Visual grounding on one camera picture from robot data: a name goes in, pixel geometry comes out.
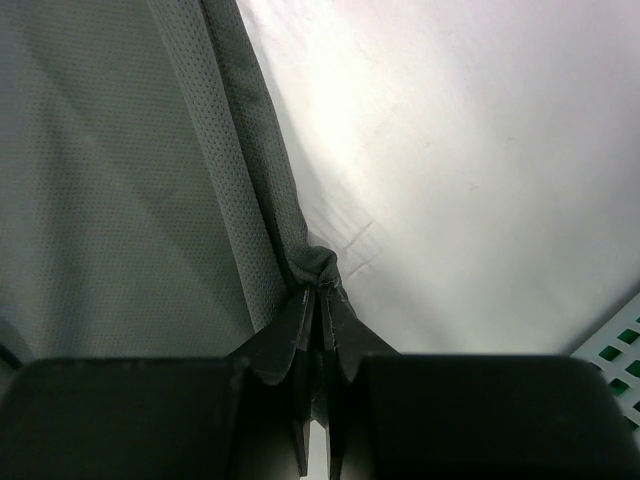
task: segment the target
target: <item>perforated fabric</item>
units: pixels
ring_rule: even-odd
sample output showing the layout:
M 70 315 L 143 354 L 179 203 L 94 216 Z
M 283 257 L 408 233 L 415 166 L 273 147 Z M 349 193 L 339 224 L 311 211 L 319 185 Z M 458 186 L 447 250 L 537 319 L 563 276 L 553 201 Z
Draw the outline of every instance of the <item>perforated fabric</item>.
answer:
M 233 2 L 2 8 L 0 322 L 30 354 L 225 354 L 337 277 Z

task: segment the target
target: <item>green square hole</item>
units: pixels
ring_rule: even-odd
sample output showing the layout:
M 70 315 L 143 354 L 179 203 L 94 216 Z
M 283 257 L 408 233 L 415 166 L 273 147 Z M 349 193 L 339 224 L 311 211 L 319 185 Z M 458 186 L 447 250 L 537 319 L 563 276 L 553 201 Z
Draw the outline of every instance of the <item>green square hole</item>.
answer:
M 621 340 L 624 343 L 628 343 L 629 345 L 631 345 L 633 342 L 635 342 L 638 339 L 638 337 L 640 337 L 640 333 L 634 332 L 633 330 L 629 330 L 627 328 L 624 332 L 618 335 L 618 340 Z
M 625 368 L 625 370 L 634 377 L 640 378 L 640 362 L 638 360 L 635 360 L 631 365 Z
M 598 355 L 609 362 L 613 362 L 622 352 L 616 347 L 605 347 Z
M 611 383 L 609 383 L 609 386 L 613 389 L 613 394 L 616 397 L 619 397 L 629 389 L 629 385 L 624 383 L 619 378 L 614 378 L 613 380 L 611 380 Z
M 629 427 L 631 427 L 631 431 L 635 432 L 638 429 L 638 424 L 636 422 L 634 422 L 633 420 L 631 420 L 630 418 L 627 418 L 627 423 L 629 424 Z

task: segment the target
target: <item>white surface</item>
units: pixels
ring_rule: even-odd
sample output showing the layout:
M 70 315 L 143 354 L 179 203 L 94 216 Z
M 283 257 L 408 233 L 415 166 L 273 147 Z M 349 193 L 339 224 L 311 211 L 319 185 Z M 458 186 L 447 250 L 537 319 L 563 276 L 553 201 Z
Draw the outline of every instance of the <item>white surface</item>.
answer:
M 639 2 L 240 4 L 309 227 L 394 347 L 557 352 L 638 286 Z
M 324 429 L 317 422 L 311 422 L 309 436 L 309 475 L 307 480 L 327 480 L 327 442 Z

